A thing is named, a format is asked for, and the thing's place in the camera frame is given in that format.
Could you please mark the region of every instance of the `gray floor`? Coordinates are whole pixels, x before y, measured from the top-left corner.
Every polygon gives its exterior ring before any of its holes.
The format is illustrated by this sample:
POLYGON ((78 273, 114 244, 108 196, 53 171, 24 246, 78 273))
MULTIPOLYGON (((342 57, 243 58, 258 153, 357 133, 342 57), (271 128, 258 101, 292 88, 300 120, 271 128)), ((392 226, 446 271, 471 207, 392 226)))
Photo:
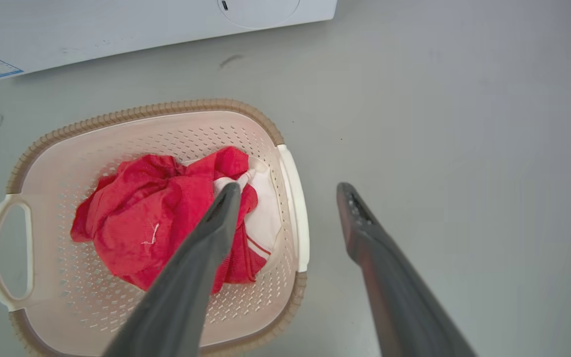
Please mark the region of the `gray floor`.
MULTIPOLYGON (((345 180, 480 355, 571 356, 571 1, 340 1, 326 23, 2 80, 0 201, 18 156, 48 131, 210 97, 276 122, 310 215, 304 304, 252 355, 379 355, 340 233, 345 180)), ((10 227, 1 264, 14 285, 10 227)), ((21 355, 0 305, 0 356, 21 355)))

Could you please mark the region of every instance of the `white handle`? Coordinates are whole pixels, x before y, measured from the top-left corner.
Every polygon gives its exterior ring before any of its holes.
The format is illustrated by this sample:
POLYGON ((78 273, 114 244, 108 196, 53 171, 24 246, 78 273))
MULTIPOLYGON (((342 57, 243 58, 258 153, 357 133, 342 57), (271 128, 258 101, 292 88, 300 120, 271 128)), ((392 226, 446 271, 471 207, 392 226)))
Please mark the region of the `white handle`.
POLYGON ((294 164, 294 158, 290 150, 283 144, 277 145, 279 153, 281 153, 282 170, 285 174, 286 191, 288 192, 288 205, 290 206, 290 220, 295 229, 294 241, 298 248, 299 269, 300 273, 308 271, 308 262, 310 262, 310 227, 308 226, 308 210, 305 207, 305 197, 303 196, 303 187, 301 179, 299 179, 299 171, 294 164))
POLYGON ((32 258, 32 216, 30 212, 30 206, 22 200, 18 194, 7 194, 6 198, 0 203, 0 229, 6 219, 6 215, 10 208, 14 205, 19 205, 25 211, 25 227, 26 227, 26 237, 27 237, 27 254, 28 254, 28 283, 25 294, 20 297, 14 297, 10 294, 10 291, 4 284, 1 274, 0 274, 0 302, 2 302, 9 311, 15 311, 25 307, 25 301, 30 296, 32 288, 34 287, 34 269, 33 269, 33 258, 32 258))

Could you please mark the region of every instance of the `beige basket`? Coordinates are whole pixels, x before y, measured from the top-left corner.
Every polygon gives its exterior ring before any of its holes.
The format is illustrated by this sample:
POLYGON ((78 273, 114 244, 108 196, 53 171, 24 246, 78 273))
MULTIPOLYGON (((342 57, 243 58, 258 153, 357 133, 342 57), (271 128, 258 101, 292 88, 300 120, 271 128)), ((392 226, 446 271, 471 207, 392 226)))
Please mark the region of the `beige basket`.
POLYGON ((93 244, 74 243, 75 209, 98 177, 145 153, 193 161, 234 145, 271 170, 282 228, 253 285, 224 285, 211 297, 202 354, 235 355, 267 343, 301 304, 309 260, 301 183, 283 138, 260 111, 234 100, 156 104, 98 116, 53 131, 20 158, 0 204, 26 212, 28 289, 13 297, 0 277, 0 301, 28 351, 101 355, 143 292, 109 272, 93 244))

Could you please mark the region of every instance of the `red cloth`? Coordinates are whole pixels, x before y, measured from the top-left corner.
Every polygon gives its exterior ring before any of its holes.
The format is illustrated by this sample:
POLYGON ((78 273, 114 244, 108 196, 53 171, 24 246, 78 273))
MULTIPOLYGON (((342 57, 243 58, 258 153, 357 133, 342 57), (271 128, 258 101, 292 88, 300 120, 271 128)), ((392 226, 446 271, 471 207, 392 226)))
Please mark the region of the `red cloth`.
MULTIPOLYGON (((238 179, 248 155, 226 147, 188 167, 172 156, 146 155, 120 164, 76 210, 70 232, 75 242, 93 241, 98 256, 116 276, 147 290, 177 247, 215 200, 213 181, 238 179)), ((244 217, 257 206, 246 185, 233 246, 218 268, 212 293, 225 283, 252 283, 266 260, 248 248, 244 217)))

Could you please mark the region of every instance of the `woven rim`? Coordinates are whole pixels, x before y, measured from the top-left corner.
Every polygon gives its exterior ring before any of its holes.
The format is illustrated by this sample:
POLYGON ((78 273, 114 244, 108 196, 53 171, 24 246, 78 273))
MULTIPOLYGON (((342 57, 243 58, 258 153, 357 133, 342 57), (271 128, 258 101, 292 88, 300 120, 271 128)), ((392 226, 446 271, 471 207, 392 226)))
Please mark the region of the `woven rim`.
MULTIPOLYGON (((281 136, 277 126, 270 119, 263 115, 263 113, 258 109, 236 100, 202 99, 153 104, 152 106, 142 106, 108 115, 97 116, 95 118, 77 122, 76 124, 71 124, 42 136, 22 154, 16 165, 14 165, 14 169, 10 174, 10 179, 6 186, 6 193, 20 193, 21 187, 23 186, 23 180, 25 179, 27 172, 30 170, 30 166, 34 160, 50 146, 60 141, 88 133, 89 131, 96 129, 120 124, 122 122, 151 118, 160 115, 174 115, 204 111, 231 111, 245 115, 257 122, 257 124, 259 124, 261 128, 268 133, 275 146, 284 144, 283 136, 281 136)), ((306 283, 307 274, 305 272, 297 273, 294 278, 292 294, 290 294, 290 298, 288 299, 285 308, 281 314, 279 314, 279 316, 277 316, 277 318, 265 328, 255 334, 241 339, 202 348, 200 349, 200 354, 213 357, 234 356, 244 351, 253 350, 274 339, 278 334, 286 329, 301 306, 306 283)), ((30 325, 30 321, 28 320, 24 309, 12 311, 8 316, 14 328, 14 334, 30 355, 74 357, 73 355, 59 353, 41 341, 30 325)))

